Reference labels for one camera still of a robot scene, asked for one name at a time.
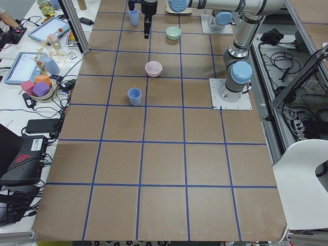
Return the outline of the blue cup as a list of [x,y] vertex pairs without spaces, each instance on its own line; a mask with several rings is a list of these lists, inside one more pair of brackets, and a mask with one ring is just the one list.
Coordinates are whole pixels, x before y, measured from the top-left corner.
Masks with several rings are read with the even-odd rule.
[[139,11],[138,9],[129,10],[129,19],[132,26],[137,26],[139,24]]
[[142,92],[139,88],[130,88],[128,90],[128,98],[133,106],[140,106],[142,99]]
[[51,75],[57,75],[60,72],[60,68],[52,57],[46,57],[44,59],[45,68]]

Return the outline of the green bowl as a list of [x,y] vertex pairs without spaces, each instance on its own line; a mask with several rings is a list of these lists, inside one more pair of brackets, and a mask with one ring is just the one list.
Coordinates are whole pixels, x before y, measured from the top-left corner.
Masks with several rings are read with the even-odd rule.
[[166,37],[169,40],[178,40],[181,36],[181,29],[175,26],[168,27],[166,29]]

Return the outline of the pink bowl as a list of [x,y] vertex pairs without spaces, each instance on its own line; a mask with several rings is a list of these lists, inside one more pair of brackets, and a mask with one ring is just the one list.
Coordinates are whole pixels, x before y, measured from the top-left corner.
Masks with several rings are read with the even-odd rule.
[[158,61],[150,61],[145,64],[145,71],[150,77],[158,77],[161,75],[163,66]]

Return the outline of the cardboard tube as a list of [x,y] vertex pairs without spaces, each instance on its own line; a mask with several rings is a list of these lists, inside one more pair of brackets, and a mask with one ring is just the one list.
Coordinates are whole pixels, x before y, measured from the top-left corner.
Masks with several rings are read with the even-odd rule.
[[87,5],[86,5],[85,0],[77,0],[77,3],[78,3],[80,10],[82,10],[82,11],[87,10]]

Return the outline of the teach pendant tablet upper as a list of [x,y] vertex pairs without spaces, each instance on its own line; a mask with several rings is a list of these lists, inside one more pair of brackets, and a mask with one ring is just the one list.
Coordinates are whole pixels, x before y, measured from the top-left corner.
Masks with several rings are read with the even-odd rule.
[[38,42],[44,42],[48,35],[56,34],[59,38],[70,31],[70,26],[67,21],[52,17],[35,30],[31,31],[28,36]]

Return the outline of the teach pendant tablet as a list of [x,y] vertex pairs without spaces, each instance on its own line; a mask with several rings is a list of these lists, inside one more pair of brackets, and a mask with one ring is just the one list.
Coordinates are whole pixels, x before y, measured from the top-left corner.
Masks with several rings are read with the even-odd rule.
[[42,70],[35,61],[36,56],[36,52],[19,52],[4,83],[20,85],[28,80],[35,82],[35,78],[42,74]]
[[67,21],[52,17],[35,30],[31,31],[28,36],[38,42],[44,42],[48,35],[56,34],[59,38],[70,31],[70,26]]

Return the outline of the blue cup on rack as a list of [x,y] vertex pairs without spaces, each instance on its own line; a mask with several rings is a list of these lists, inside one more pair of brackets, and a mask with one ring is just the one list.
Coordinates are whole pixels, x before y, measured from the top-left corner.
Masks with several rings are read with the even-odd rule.
[[57,75],[60,72],[60,68],[52,57],[46,57],[44,59],[45,68],[51,75]]

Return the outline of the bowl of foam blocks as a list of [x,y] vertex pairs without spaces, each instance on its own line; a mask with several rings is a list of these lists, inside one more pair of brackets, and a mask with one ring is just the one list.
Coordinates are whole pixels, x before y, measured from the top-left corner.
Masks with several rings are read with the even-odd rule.
[[22,90],[36,101],[49,101],[53,93],[53,83],[47,75],[39,75],[34,81],[27,80],[21,85]]

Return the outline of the teach pendant tablet lower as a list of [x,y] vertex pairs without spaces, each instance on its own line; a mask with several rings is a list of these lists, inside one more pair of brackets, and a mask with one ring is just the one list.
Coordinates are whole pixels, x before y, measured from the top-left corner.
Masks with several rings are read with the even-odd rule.
[[20,85],[28,80],[35,82],[35,78],[42,74],[42,70],[35,61],[36,56],[36,52],[19,52],[4,83]]

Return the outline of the black power adapter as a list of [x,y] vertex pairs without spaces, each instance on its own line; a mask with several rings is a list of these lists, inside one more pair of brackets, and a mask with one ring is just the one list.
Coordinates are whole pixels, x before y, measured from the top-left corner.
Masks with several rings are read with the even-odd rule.
[[58,118],[47,118],[47,119],[30,119],[26,126],[26,133],[50,133],[57,125]]

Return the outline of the black computer box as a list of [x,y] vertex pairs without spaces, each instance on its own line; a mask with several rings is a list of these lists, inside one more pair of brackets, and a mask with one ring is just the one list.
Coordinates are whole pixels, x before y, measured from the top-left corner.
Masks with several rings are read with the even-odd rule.
[[38,183],[46,149],[47,139],[43,135],[1,137],[1,185]]

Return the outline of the white chair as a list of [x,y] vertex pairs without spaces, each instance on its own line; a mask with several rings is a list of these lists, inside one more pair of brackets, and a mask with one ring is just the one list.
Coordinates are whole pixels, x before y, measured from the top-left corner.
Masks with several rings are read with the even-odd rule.
[[327,228],[327,190],[316,168],[327,161],[327,141],[308,139],[289,146],[273,165],[290,230]]

